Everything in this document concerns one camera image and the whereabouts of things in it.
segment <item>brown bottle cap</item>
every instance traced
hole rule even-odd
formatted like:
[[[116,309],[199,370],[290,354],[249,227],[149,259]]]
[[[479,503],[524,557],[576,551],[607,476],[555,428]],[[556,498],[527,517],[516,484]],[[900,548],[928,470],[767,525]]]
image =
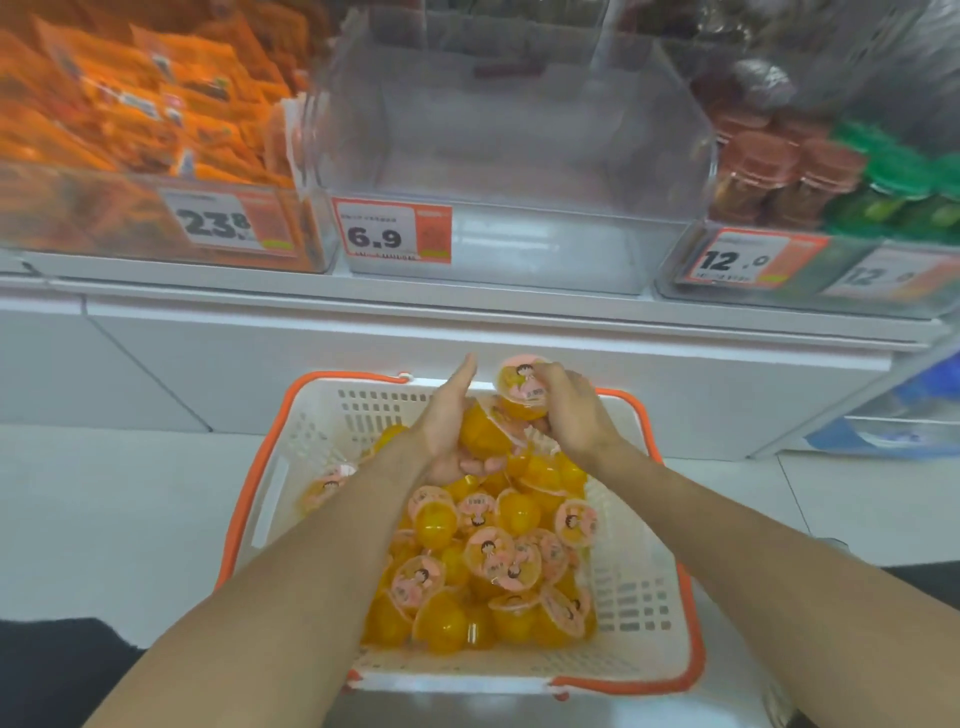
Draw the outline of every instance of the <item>brown bottle cap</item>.
[[[826,139],[808,139],[800,146],[800,174],[804,182],[837,194],[860,184],[867,158],[850,147]]]
[[[808,139],[826,139],[833,130],[833,122],[784,107],[774,112],[773,129],[787,141],[803,144]]]
[[[763,132],[741,132],[720,153],[722,172],[764,189],[776,189],[796,180],[799,161],[798,147]]]
[[[707,116],[710,117],[717,141],[721,144],[726,144],[740,132],[756,132],[770,123],[770,114],[727,101],[711,104],[707,109]]]

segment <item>white tiled floor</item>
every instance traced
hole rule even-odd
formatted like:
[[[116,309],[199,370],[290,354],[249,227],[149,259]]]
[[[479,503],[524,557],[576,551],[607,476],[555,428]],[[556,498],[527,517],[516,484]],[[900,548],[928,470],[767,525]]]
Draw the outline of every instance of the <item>white tiled floor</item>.
[[[209,594],[258,445],[246,435],[0,425],[0,618],[93,615],[152,642]],[[867,561],[960,559],[960,461],[787,454],[668,465],[794,528],[809,523]]]

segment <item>white plastic basket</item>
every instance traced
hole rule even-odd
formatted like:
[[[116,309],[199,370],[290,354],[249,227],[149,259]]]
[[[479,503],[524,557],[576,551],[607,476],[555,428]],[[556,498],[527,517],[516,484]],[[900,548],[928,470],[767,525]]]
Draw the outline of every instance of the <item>white plastic basket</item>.
[[[316,372],[287,391],[253,461],[227,534],[219,587],[292,527],[296,501],[337,449],[356,458],[394,423],[412,423],[437,379]],[[489,393],[474,382],[471,392]],[[597,390],[620,432],[655,459],[645,410],[625,392]],[[505,647],[435,656],[421,650],[361,650],[348,684],[398,692],[663,694],[688,690],[706,654],[690,579],[627,505],[595,480],[587,499],[599,515],[590,574],[596,635],[563,650]]]

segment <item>white shelf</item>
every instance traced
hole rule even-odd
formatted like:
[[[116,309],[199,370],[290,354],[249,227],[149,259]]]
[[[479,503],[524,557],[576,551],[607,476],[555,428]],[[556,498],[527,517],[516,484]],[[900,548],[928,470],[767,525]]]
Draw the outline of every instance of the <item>white shelf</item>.
[[[89,295],[900,352],[922,351],[949,333],[938,320],[358,276],[343,260],[321,276],[79,255],[27,252],[23,257],[55,289]]]

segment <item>empty display bin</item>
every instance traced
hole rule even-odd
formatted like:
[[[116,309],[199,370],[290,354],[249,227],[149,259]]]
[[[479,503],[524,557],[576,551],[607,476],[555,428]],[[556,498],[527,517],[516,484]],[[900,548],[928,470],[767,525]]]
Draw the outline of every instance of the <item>empty display bin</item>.
[[[617,294],[704,215],[715,163],[654,39],[380,7],[304,137],[352,271]]]

